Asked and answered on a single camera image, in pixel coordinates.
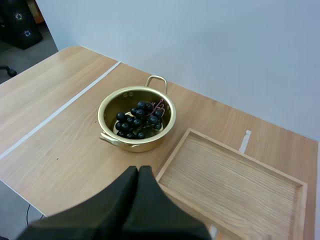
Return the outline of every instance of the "grapes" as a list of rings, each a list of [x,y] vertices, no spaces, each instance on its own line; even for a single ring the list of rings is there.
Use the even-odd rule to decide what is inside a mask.
[[[136,118],[135,120],[133,120],[133,127],[135,128],[139,128],[142,125],[142,120],[139,118]]]
[[[135,139],[135,138],[136,138],[136,135],[135,135],[132,131],[130,131],[130,132],[128,132],[128,133],[126,134],[126,138],[127,138],[127,139]]]
[[[156,116],[150,116],[149,117],[149,122],[152,124],[152,125],[154,125],[154,124],[157,124],[157,122],[158,122],[158,118],[156,117]]]
[[[119,112],[117,115],[116,115],[116,119],[119,121],[119,122],[124,122],[125,119],[126,119],[126,115],[123,113],[123,112]]]
[[[162,118],[162,114],[164,112],[161,110],[161,109],[158,109],[154,112],[154,115],[158,118],[158,119],[161,119]]]
[[[137,138],[137,139],[145,139],[145,138],[146,138],[146,134],[145,134],[143,131],[139,131],[139,132],[136,134],[136,138]]]
[[[121,122],[117,122],[116,124],[115,124],[115,129],[117,129],[117,130],[119,130],[119,131],[121,131],[122,130],[122,124],[121,124]]]
[[[140,102],[138,102],[138,109],[144,109],[145,108],[145,106],[146,106],[146,103],[144,102],[144,101],[140,101]]]
[[[155,125],[153,128],[154,128],[155,130],[160,130],[160,129],[162,128],[162,125],[161,125],[161,123],[158,123],[158,124]]]
[[[163,128],[162,116],[165,113],[164,99],[156,102],[139,101],[130,112],[118,112],[115,129],[118,136],[126,139],[145,139],[157,134]]]
[[[131,108],[131,114],[133,115],[133,116],[135,116],[136,115],[136,111],[137,111],[137,109],[136,108]]]
[[[120,137],[123,137],[123,138],[125,138],[125,136],[126,136],[122,131],[118,131],[116,134]]]
[[[132,116],[126,115],[126,122],[131,126],[134,123],[134,118]]]
[[[151,113],[154,110],[154,107],[151,105],[151,103],[146,103],[144,110],[148,113]]]
[[[122,123],[121,125],[121,130],[122,132],[126,133],[130,130],[130,125],[127,122]]]
[[[145,116],[145,111],[143,111],[142,109],[138,109],[136,112],[135,112],[135,116],[137,118],[142,118]]]

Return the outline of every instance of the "gray floor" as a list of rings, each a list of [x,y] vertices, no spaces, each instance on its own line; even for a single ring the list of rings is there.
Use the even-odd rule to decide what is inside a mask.
[[[47,26],[42,23],[38,27],[43,40],[26,50],[0,41],[0,65],[8,65],[19,74],[55,54],[58,50]],[[0,84],[9,79],[7,71],[0,70]],[[25,229],[28,206],[29,203],[0,181],[0,236],[14,240]],[[41,216],[40,212],[30,207],[29,223]]]
[[[22,73],[33,65],[55,54],[58,49],[45,23],[38,24],[43,40],[25,50],[0,40],[0,65],[8,65],[17,73]],[[7,71],[0,70],[0,84],[9,80]]]

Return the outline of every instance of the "table surface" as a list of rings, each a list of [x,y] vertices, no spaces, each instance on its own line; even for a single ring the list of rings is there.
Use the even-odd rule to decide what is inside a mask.
[[[236,150],[250,130],[246,155],[308,184],[304,238],[314,239],[318,154],[314,140],[169,82],[167,94],[176,106],[177,119],[161,146],[130,153],[101,141],[97,116],[103,99],[120,88],[144,85],[150,76],[126,64],[120,63],[28,135],[116,63],[86,48],[69,47],[0,85],[0,179],[4,183],[50,216],[92,197],[128,166],[150,165],[156,176],[187,128]],[[151,87],[163,86],[152,81]]]

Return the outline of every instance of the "tape strip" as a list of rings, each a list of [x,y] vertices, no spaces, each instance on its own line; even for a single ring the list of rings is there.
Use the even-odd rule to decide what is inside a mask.
[[[245,153],[246,151],[246,148],[247,148],[247,145],[248,145],[248,142],[249,142],[249,139],[250,139],[250,135],[251,135],[251,131],[247,130],[245,131],[245,135],[242,139],[242,143],[241,143],[241,146],[239,148],[239,152],[241,153]]]
[[[54,117],[56,117],[59,113],[61,113],[64,109],[66,109],[70,104],[72,104],[75,100],[80,98],[84,93],[86,93],[89,89],[91,89],[94,85],[96,85],[98,82],[101,81],[105,76],[107,76],[113,69],[115,69],[121,62],[118,61],[115,65],[113,65],[108,71],[106,71],[104,74],[102,74],[100,77],[98,77],[96,80],[94,80],[91,84],[89,84],[85,89],[83,89],[81,92],[79,92],[77,95],[75,95],[73,98],[71,98],[68,102],[66,102],[63,106],[61,106],[57,111],[52,113],[49,117],[47,117],[43,122],[41,122],[38,126],[36,126],[34,129],[32,129],[30,132],[28,132],[25,136],[23,136],[19,141],[17,141],[15,144],[13,144],[11,147],[9,147],[6,151],[4,151],[0,155],[0,160],[3,159],[5,156],[7,156],[9,153],[11,153],[13,150],[15,150],[17,147],[19,147],[24,141],[26,141],[28,138],[30,138],[33,134],[35,134],[37,131],[39,131],[44,125],[46,125],[48,122],[50,122]]]
[[[209,233],[211,236],[211,240],[216,240],[216,237],[218,235],[218,229],[216,229],[215,226],[213,225],[210,226]]]

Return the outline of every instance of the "gold pot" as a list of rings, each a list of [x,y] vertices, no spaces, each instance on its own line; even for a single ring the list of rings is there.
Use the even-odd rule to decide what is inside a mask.
[[[164,92],[149,87],[152,79],[164,82]],[[130,86],[121,88],[101,103],[98,111],[98,120],[103,132],[100,139],[113,144],[123,150],[135,153],[146,152],[156,148],[164,140],[165,135],[172,129],[176,121],[176,108],[172,100],[167,96],[167,81],[161,76],[150,76],[145,86]],[[116,115],[119,112],[129,112],[135,108],[139,101],[158,103],[163,99],[165,113],[162,117],[162,131],[145,139],[127,139],[116,135]]]

